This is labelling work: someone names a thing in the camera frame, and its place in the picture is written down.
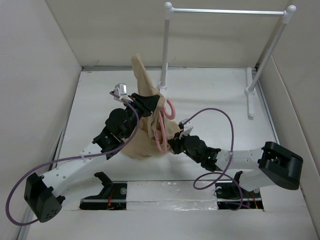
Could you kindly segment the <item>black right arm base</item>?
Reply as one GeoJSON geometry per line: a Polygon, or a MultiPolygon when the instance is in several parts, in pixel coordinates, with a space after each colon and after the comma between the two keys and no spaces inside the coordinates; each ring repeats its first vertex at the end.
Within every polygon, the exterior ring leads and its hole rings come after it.
{"type": "Polygon", "coordinates": [[[218,210],[263,210],[264,205],[260,190],[247,191],[238,188],[233,177],[224,175],[226,180],[215,183],[214,195],[217,199],[218,210]]]}

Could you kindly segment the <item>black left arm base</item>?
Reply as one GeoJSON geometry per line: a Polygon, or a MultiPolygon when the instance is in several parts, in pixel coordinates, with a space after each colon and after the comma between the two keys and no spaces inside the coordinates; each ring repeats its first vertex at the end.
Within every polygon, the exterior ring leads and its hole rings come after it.
{"type": "Polygon", "coordinates": [[[96,172],[103,188],[96,195],[80,200],[79,208],[86,211],[122,211],[127,209],[127,182],[113,182],[104,172],[96,172]]]}

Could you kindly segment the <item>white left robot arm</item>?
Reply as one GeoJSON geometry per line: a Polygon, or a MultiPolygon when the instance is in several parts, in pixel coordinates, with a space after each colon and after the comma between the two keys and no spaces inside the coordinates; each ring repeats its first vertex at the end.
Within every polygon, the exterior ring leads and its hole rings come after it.
{"type": "Polygon", "coordinates": [[[45,223],[59,213],[67,198],[64,191],[69,185],[84,172],[103,163],[102,156],[109,160],[133,139],[140,119],[154,113],[159,99],[159,95],[141,96],[137,93],[118,97],[126,107],[110,112],[101,133],[80,156],[42,175],[33,172],[27,177],[24,199],[39,222],[45,223]]]}

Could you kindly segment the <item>beige t shirt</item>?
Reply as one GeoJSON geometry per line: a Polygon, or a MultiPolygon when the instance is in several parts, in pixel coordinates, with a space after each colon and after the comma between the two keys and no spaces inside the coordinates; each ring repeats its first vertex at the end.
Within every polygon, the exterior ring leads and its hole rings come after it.
{"type": "MultiPolygon", "coordinates": [[[[136,53],[131,58],[131,66],[134,76],[137,80],[138,94],[145,97],[159,95],[160,99],[155,111],[151,114],[151,116],[140,119],[139,129],[137,130],[136,135],[134,136],[133,140],[131,140],[121,151],[127,157],[137,160],[144,160],[146,158],[155,156],[158,157],[164,154],[159,152],[155,140],[155,131],[161,130],[160,123],[158,122],[159,110],[160,107],[165,106],[167,112],[170,114],[171,109],[167,104],[167,99],[165,99],[158,88],[153,85],[152,79],[148,74],[144,63],[142,62],[140,54],[136,53]]],[[[173,120],[167,119],[166,117],[164,118],[164,126],[166,140],[173,138],[174,135],[180,131],[178,124],[173,120]]],[[[160,144],[162,145],[163,139],[161,133],[159,133],[159,139],[160,144]]],[[[170,151],[171,147],[167,143],[167,152],[170,151]]]]}

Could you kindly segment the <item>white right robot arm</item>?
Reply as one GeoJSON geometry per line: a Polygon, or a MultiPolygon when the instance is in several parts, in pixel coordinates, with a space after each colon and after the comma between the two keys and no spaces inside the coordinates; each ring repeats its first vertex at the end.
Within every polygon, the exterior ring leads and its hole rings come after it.
{"type": "Polygon", "coordinates": [[[262,148],[228,151],[212,148],[196,135],[176,133],[168,144],[175,155],[184,153],[207,171],[241,170],[231,184],[237,197],[262,187],[276,185],[298,190],[303,158],[287,148],[267,141],[262,148]]]}

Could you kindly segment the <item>pink plastic hanger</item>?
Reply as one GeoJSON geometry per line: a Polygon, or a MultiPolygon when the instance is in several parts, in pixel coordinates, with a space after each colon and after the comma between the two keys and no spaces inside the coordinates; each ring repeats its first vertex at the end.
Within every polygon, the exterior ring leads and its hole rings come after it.
{"type": "Polygon", "coordinates": [[[167,99],[166,102],[170,107],[171,113],[168,113],[165,106],[161,106],[159,108],[158,122],[160,124],[160,130],[156,130],[154,133],[157,149],[162,154],[165,154],[168,151],[167,135],[166,135],[165,121],[164,121],[165,117],[169,120],[174,120],[176,117],[176,110],[172,101],[170,99],[167,99]],[[162,135],[162,145],[160,144],[160,133],[162,135]]]}

